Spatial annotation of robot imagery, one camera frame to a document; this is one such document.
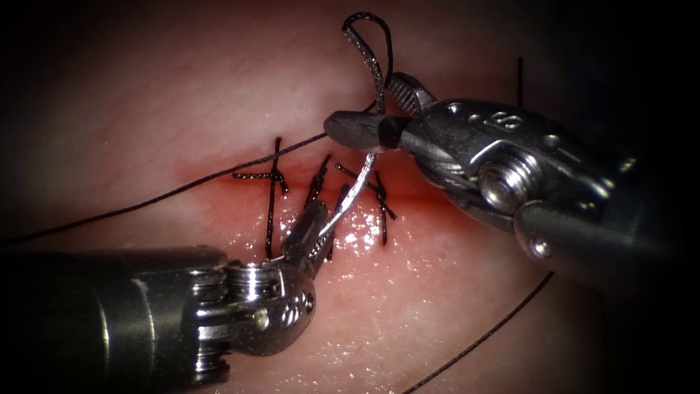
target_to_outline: metal screw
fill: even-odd
[[[547,260],[552,257],[549,243],[541,238],[530,240],[530,252],[533,257],[540,260]]]
[[[452,103],[447,105],[447,111],[452,115],[455,115],[460,110],[462,110],[461,103]]]
[[[311,311],[314,310],[315,301],[316,301],[316,300],[314,300],[314,295],[313,295],[313,294],[309,293],[309,294],[306,296],[306,311],[307,311],[308,313],[311,313]]]
[[[555,134],[549,134],[542,138],[542,143],[549,150],[555,150],[556,148],[558,148],[560,142],[561,140],[559,139],[559,136]]]
[[[478,182],[481,195],[492,207],[513,214],[537,194],[540,177],[540,168],[532,156],[498,155],[479,168]]]
[[[253,318],[255,320],[255,325],[260,331],[264,331],[270,325],[270,317],[268,316],[267,309],[258,309],[253,312]]]

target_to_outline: stitch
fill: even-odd
[[[308,185],[308,193],[306,194],[306,199],[304,200],[303,209],[306,209],[306,207],[313,200],[318,198],[319,194],[321,193],[321,189],[323,189],[324,177],[326,175],[326,172],[328,172],[326,165],[328,164],[329,160],[330,160],[330,155],[326,155],[326,158],[321,162],[321,166],[319,167],[319,170],[311,178],[311,182]]]
[[[342,164],[337,163],[335,165],[335,168],[337,170],[340,170],[344,174],[347,174],[350,177],[357,179],[357,174],[348,170]],[[394,213],[394,211],[392,211],[391,208],[389,208],[389,205],[386,203],[386,188],[381,183],[379,171],[374,171],[374,177],[377,179],[377,184],[374,185],[372,182],[367,181],[366,185],[376,194],[377,202],[379,203],[381,213],[381,242],[383,245],[386,245],[386,214],[388,213],[389,217],[392,220],[396,220],[396,214]]]
[[[350,185],[347,183],[343,183],[343,186],[341,186],[341,192],[338,195],[338,200],[335,202],[335,210],[339,210],[341,207],[341,202],[347,197],[348,192],[350,191]],[[333,245],[331,245],[330,250],[328,250],[328,255],[326,256],[326,260],[331,261],[333,259],[333,248],[335,248],[335,242],[333,242]]]
[[[43,236],[49,236],[51,234],[71,230],[73,228],[78,228],[80,226],[94,223],[94,222],[97,222],[99,220],[105,220],[105,219],[109,219],[110,217],[115,217],[115,216],[123,215],[123,214],[129,213],[129,212],[134,212],[138,209],[145,208],[146,206],[153,205],[153,204],[156,204],[157,202],[160,202],[160,201],[165,200],[167,198],[176,196],[176,195],[183,193],[189,189],[196,188],[197,186],[203,185],[204,183],[207,183],[207,182],[214,180],[216,178],[220,178],[220,177],[223,177],[225,175],[232,174],[238,170],[246,169],[248,167],[255,166],[257,164],[266,163],[270,160],[274,160],[275,158],[278,158],[282,155],[286,155],[289,152],[297,150],[301,147],[305,147],[306,145],[312,144],[312,143],[314,143],[320,139],[323,139],[325,137],[327,137],[326,133],[317,134],[316,136],[312,136],[311,138],[305,139],[305,140],[298,142],[290,147],[286,147],[283,150],[280,150],[279,152],[274,153],[272,155],[268,155],[268,156],[265,156],[265,157],[262,157],[262,158],[259,158],[259,159],[253,160],[253,161],[249,161],[246,163],[238,164],[237,166],[231,167],[229,169],[224,169],[221,171],[214,172],[210,175],[206,175],[205,177],[195,179],[192,182],[189,182],[183,186],[180,186],[178,188],[175,188],[173,190],[165,192],[165,193],[163,193],[159,196],[156,196],[154,198],[151,198],[149,200],[142,201],[140,203],[137,203],[137,204],[134,204],[131,206],[127,206],[125,208],[105,212],[103,214],[99,214],[99,215],[95,215],[95,216],[91,216],[91,217],[86,217],[85,219],[76,220],[74,222],[70,222],[70,223],[67,223],[64,225],[59,225],[56,227],[47,228],[45,230],[36,231],[36,232],[29,233],[29,234],[26,234],[23,236],[17,236],[15,238],[4,239],[0,242],[0,246],[21,244],[23,242],[31,241],[32,239],[37,239],[37,238],[41,238]]]
[[[279,153],[279,145],[282,141],[281,137],[275,138],[275,153]],[[289,186],[284,181],[284,175],[281,171],[277,169],[279,157],[275,157],[272,160],[272,168],[270,172],[262,174],[231,174],[234,179],[269,179],[270,180],[270,202],[268,207],[268,227],[265,233],[265,254],[268,258],[272,258],[272,233],[274,229],[274,215],[275,215],[275,184],[279,183],[279,187],[282,190],[282,194],[287,194],[289,192]]]

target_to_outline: black suture thread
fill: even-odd
[[[452,360],[449,360],[445,365],[441,366],[440,368],[437,369],[437,371],[433,372],[432,374],[426,376],[424,379],[422,379],[420,382],[416,383],[414,386],[409,388],[408,390],[404,391],[403,394],[409,394],[412,393],[419,388],[423,387],[426,383],[430,382],[433,380],[435,377],[437,377],[439,374],[443,373],[447,368],[450,368],[453,366],[457,361],[460,361],[464,356],[467,354],[471,353],[474,349],[476,349],[479,345],[485,342],[490,336],[494,335],[496,331],[498,331],[505,323],[507,323],[510,319],[513,319],[513,317],[521,311],[532,299],[545,287],[547,282],[549,282],[549,279],[552,279],[552,276],[554,275],[553,272],[548,273],[544,279],[534,288],[530,294],[525,297],[523,301],[518,304],[518,306],[515,307],[512,311],[510,311],[509,314],[507,314],[503,319],[501,319],[496,325],[489,331],[487,331],[485,334],[481,336],[481,338],[477,339],[473,344],[471,344],[467,349],[462,350],[457,356],[452,358]]]
[[[354,37],[361,39],[359,34],[357,34],[357,32],[351,26],[351,24],[355,20],[358,20],[358,19],[371,20],[374,23],[377,23],[382,28],[382,30],[384,30],[384,36],[386,39],[386,53],[387,53],[387,57],[388,57],[388,66],[387,66],[386,80],[384,81],[384,89],[378,89],[378,88],[376,89],[377,90],[377,92],[376,92],[377,97],[381,97],[382,100],[381,100],[381,103],[378,103],[377,101],[373,102],[372,104],[368,105],[363,110],[363,112],[368,112],[373,107],[377,106],[378,110],[380,108],[382,109],[382,112],[380,112],[380,113],[383,114],[384,113],[384,100],[383,100],[384,92],[383,92],[383,90],[385,90],[389,86],[389,83],[391,82],[392,75],[394,73],[394,49],[393,49],[393,45],[392,45],[391,31],[389,30],[389,26],[381,18],[377,17],[376,15],[373,15],[373,14],[370,14],[367,12],[358,12],[354,15],[351,15],[351,17],[349,17],[345,20],[345,22],[343,23],[343,27],[342,27],[343,32],[349,31],[349,32],[351,32],[351,34]],[[358,45],[358,48],[360,50],[362,50],[362,47],[360,47],[360,45],[364,45],[364,48],[369,49],[369,47],[364,39],[362,39],[361,42],[356,41],[355,45]],[[371,51],[370,52],[365,51],[363,53],[367,55],[367,54],[371,53]],[[7,246],[7,245],[11,245],[11,244],[20,244],[22,242],[31,241],[32,239],[37,239],[37,238],[40,238],[43,236],[48,236],[48,235],[51,235],[54,233],[60,233],[61,231],[71,230],[73,228],[80,227],[81,225],[87,225],[89,223],[94,223],[94,222],[97,222],[99,220],[105,220],[105,219],[109,219],[110,217],[115,217],[118,215],[123,215],[123,214],[129,213],[129,212],[136,211],[136,210],[144,208],[146,206],[156,204],[157,202],[165,200],[166,198],[176,196],[176,195],[183,193],[191,188],[195,188],[199,185],[202,185],[210,180],[213,180],[213,179],[216,179],[219,177],[223,177],[223,176],[228,175],[228,174],[232,174],[233,172],[236,172],[236,171],[239,171],[239,170],[251,167],[251,166],[255,166],[257,164],[266,163],[266,162],[273,160],[281,155],[285,155],[289,152],[292,152],[293,150],[299,149],[300,147],[303,147],[305,145],[308,145],[308,144],[311,144],[315,141],[318,141],[321,138],[325,138],[326,136],[328,136],[326,133],[321,133],[321,134],[318,134],[316,136],[312,136],[309,139],[306,139],[306,140],[301,141],[297,144],[294,144],[286,149],[281,150],[279,153],[265,156],[265,157],[259,158],[257,160],[249,161],[247,163],[243,163],[243,164],[231,167],[229,169],[214,172],[210,175],[196,179],[190,183],[187,183],[183,186],[180,186],[179,188],[173,189],[167,193],[161,194],[161,195],[156,196],[154,198],[151,198],[149,200],[142,201],[141,203],[138,203],[138,204],[127,206],[127,207],[121,208],[121,209],[116,209],[114,211],[105,212],[105,213],[100,214],[100,215],[86,217],[85,219],[76,220],[74,222],[70,222],[70,223],[67,223],[65,225],[59,225],[56,227],[47,228],[45,230],[36,231],[33,233],[29,233],[29,234],[26,234],[23,236],[18,236],[18,237],[11,238],[11,239],[5,239],[3,241],[0,241],[0,246]]]
[[[523,107],[523,58],[518,58],[518,107]]]
[[[272,174],[269,172],[264,172],[262,174],[241,174],[235,173],[231,174],[233,179],[270,179]]]
[[[281,137],[275,138],[275,153],[279,152],[279,145],[282,142]],[[280,183],[280,188],[282,193],[286,193],[285,189],[289,191],[286,182],[284,181],[284,175],[277,169],[277,162],[279,157],[272,160],[272,169],[270,170],[271,180],[270,180],[270,205],[268,208],[268,231],[265,234],[265,254],[268,258],[272,258],[272,232],[274,229],[274,217],[275,217],[275,184]]]
[[[342,164],[337,163],[335,165],[335,168],[340,170],[344,174],[347,174],[350,177],[357,179],[357,174],[348,170]],[[374,185],[370,181],[367,181],[365,184],[367,185],[368,188],[370,188],[372,191],[374,191],[376,199],[379,202],[379,213],[380,213],[380,218],[381,218],[381,244],[386,245],[386,240],[388,238],[387,234],[386,234],[387,233],[386,214],[388,213],[392,220],[396,220],[396,214],[394,213],[394,211],[392,211],[391,208],[389,208],[389,205],[385,201],[386,200],[386,188],[381,183],[381,178],[379,177],[379,171],[374,171],[374,176],[377,179],[377,185]]]
[[[316,200],[323,189],[324,178],[328,172],[328,161],[330,160],[330,155],[326,155],[326,158],[321,162],[319,170],[311,178],[311,182],[308,184],[308,193],[304,199],[304,209],[311,204],[312,201]]]
[[[343,183],[343,186],[341,186],[341,194],[338,196],[338,200],[335,202],[335,211],[338,211],[341,208],[341,202],[343,202],[349,192],[350,185]],[[330,249],[328,250],[328,254],[326,255],[326,260],[331,261],[333,259],[333,249],[335,248],[335,237],[333,236],[329,242],[331,242],[331,245]]]
[[[26,234],[23,236],[11,238],[11,239],[5,239],[2,242],[0,242],[0,246],[20,244],[22,242],[31,241],[32,239],[37,239],[37,238],[42,237],[42,236],[48,236],[48,235],[51,235],[54,233],[60,233],[61,231],[71,230],[73,228],[80,227],[81,225],[94,223],[94,222],[97,222],[99,220],[104,220],[104,219],[108,219],[110,217],[123,215],[125,213],[136,211],[137,209],[141,209],[141,208],[144,208],[146,206],[156,204],[157,202],[165,200],[166,198],[170,198],[172,196],[183,193],[189,189],[195,188],[195,187],[202,185],[204,183],[207,183],[213,179],[232,174],[233,172],[236,172],[236,171],[242,170],[242,169],[246,169],[248,167],[255,166],[257,164],[262,164],[262,163],[266,163],[270,160],[274,160],[275,158],[278,158],[279,156],[286,155],[287,153],[292,152],[293,150],[297,150],[301,147],[304,147],[308,144],[316,142],[319,139],[325,138],[327,136],[328,135],[326,133],[321,133],[321,134],[318,134],[316,136],[312,136],[311,138],[305,139],[304,141],[301,141],[297,144],[294,144],[291,147],[287,147],[287,148],[284,148],[283,150],[280,150],[279,153],[268,155],[268,156],[265,156],[263,158],[249,161],[247,163],[239,164],[239,165],[231,167],[229,169],[214,172],[213,174],[207,175],[206,177],[201,177],[199,179],[196,179],[190,183],[187,183],[186,185],[180,186],[179,188],[176,188],[176,189],[173,189],[167,193],[161,194],[160,196],[151,198],[150,200],[146,200],[146,201],[143,201],[143,202],[138,203],[138,204],[134,204],[132,206],[127,206],[126,208],[116,209],[114,211],[106,212],[106,213],[92,216],[92,217],[87,217],[85,219],[77,220],[75,222],[70,222],[70,223],[67,223],[65,225],[59,225],[57,227],[48,228],[46,230],[41,230],[41,231],[37,231],[34,233],[29,233],[29,234]]]
[[[389,58],[386,80],[384,80],[384,78],[382,77],[381,67],[379,66],[379,62],[377,61],[377,57],[374,55],[374,52],[367,44],[367,42],[352,27],[352,23],[360,19],[370,20],[374,22],[378,24],[384,31],[384,37],[386,39],[386,53]],[[374,14],[371,14],[369,12],[357,12],[345,19],[345,22],[343,22],[342,30],[343,33],[348,37],[348,39],[353,44],[355,44],[355,46],[357,46],[357,49],[359,49],[360,53],[365,58],[365,64],[367,64],[367,67],[370,69],[370,72],[372,72],[372,76],[374,77],[376,94],[374,104],[376,105],[377,113],[384,115],[384,113],[386,112],[386,105],[384,103],[384,91],[386,90],[386,88],[389,87],[389,83],[391,82],[391,77],[394,72],[394,49],[392,46],[392,33],[389,30],[389,26],[380,17]]]
[[[374,177],[377,179],[376,198],[377,198],[377,201],[379,202],[379,206],[380,206],[379,212],[381,215],[381,244],[386,245],[386,239],[387,239],[387,236],[386,236],[386,211],[387,210],[391,211],[391,210],[386,207],[386,203],[384,202],[384,199],[386,198],[386,188],[384,187],[384,185],[381,184],[381,178],[379,177],[379,171],[374,171]]]
[[[344,174],[347,174],[347,175],[349,175],[350,177],[353,177],[353,178],[357,179],[357,174],[355,174],[354,172],[350,171],[349,169],[347,169],[346,167],[344,167],[342,164],[337,163],[337,164],[335,165],[335,168],[336,168],[337,170],[340,170],[340,171],[343,172]],[[375,177],[376,177],[378,174],[379,174],[378,171],[375,171]],[[380,188],[379,186],[373,184],[373,183],[370,182],[370,181],[367,181],[367,183],[365,183],[365,185],[367,185],[367,187],[370,188],[370,190],[372,190],[373,192],[377,193],[377,201],[379,201],[379,204],[381,205],[381,207],[382,207],[383,209],[386,210],[386,213],[389,214],[389,216],[391,217],[392,220],[396,220],[396,217],[397,217],[396,214],[394,213],[394,211],[392,211],[391,208],[389,208],[389,205],[386,203],[386,188],[385,188],[383,185],[382,185],[381,188]]]

